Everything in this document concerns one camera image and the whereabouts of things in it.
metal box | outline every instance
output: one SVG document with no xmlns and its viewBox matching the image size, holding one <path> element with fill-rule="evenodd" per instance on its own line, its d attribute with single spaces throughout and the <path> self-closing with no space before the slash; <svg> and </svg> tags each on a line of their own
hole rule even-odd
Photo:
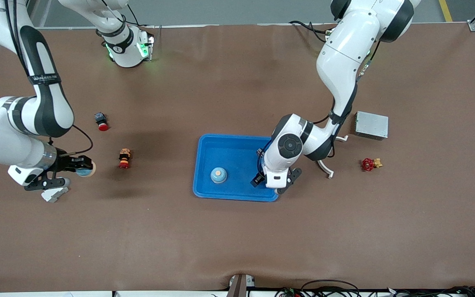
<svg viewBox="0 0 475 297">
<path fill-rule="evenodd" d="M 388 117 L 358 111 L 355 120 L 355 135 L 375 140 L 388 138 Z"/>
</svg>

small toy figure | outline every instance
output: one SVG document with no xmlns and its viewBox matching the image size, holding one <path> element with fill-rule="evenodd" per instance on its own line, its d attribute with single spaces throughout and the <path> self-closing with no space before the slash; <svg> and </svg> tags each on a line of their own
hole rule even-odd
<svg viewBox="0 0 475 297">
<path fill-rule="evenodd" d="M 109 129 L 107 118 L 103 113 L 96 113 L 94 115 L 94 121 L 98 124 L 98 130 L 107 131 Z"/>
<path fill-rule="evenodd" d="M 120 156 L 118 159 L 120 160 L 120 164 L 118 164 L 118 167 L 122 169 L 128 169 L 129 168 L 129 160 L 132 158 L 132 151 L 130 151 L 128 148 L 123 148 L 120 150 Z"/>
<path fill-rule="evenodd" d="M 375 160 L 365 158 L 364 160 L 362 160 L 362 169 L 365 171 L 372 171 L 374 168 L 380 167 L 382 167 L 380 158 L 376 158 Z"/>
</svg>

orange and black toy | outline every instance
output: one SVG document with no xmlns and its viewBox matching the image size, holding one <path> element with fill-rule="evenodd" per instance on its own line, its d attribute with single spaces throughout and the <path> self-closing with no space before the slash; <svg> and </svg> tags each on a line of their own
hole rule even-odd
<svg viewBox="0 0 475 297">
<path fill-rule="evenodd" d="M 129 160 L 132 158 L 132 151 L 130 151 L 128 148 L 123 148 L 120 150 L 120 156 L 118 159 L 120 160 L 120 164 L 118 164 L 118 167 L 122 169 L 128 169 L 129 168 Z"/>
</svg>

red and yellow object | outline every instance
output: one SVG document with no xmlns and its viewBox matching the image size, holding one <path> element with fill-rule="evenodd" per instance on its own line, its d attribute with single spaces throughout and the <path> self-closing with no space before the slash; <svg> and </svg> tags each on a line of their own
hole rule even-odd
<svg viewBox="0 0 475 297">
<path fill-rule="evenodd" d="M 365 158 L 364 160 L 362 160 L 362 169 L 365 171 L 372 171 L 373 169 L 380 167 L 382 167 L 380 158 L 376 158 L 375 160 Z"/>
<path fill-rule="evenodd" d="M 130 151 L 128 148 L 123 148 L 120 150 L 120 156 L 118 159 L 120 160 L 120 164 L 118 164 L 118 167 L 122 169 L 128 169 L 129 168 L 129 160 L 132 158 L 132 151 Z"/>
</svg>

blue plastic tray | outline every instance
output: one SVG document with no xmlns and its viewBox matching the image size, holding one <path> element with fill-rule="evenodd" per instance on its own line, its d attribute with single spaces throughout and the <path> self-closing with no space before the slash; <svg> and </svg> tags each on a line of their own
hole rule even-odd
<svg viewBox="0 0 475 297">
<path fill-rule="evenodd" d="M 250 181 L 258 173 L 256 151 L 270 137 L 205 134 L 199 139 L 198 158 L 195 164 L 194 194 L 201 198 L 233 199 L 272 202 L 277 199 L 274 189 L 265 183 L 256 188 Z M 222 167 L 228 177 L 222 184 L 210 179 L 213 168 Z"/>
</svg>

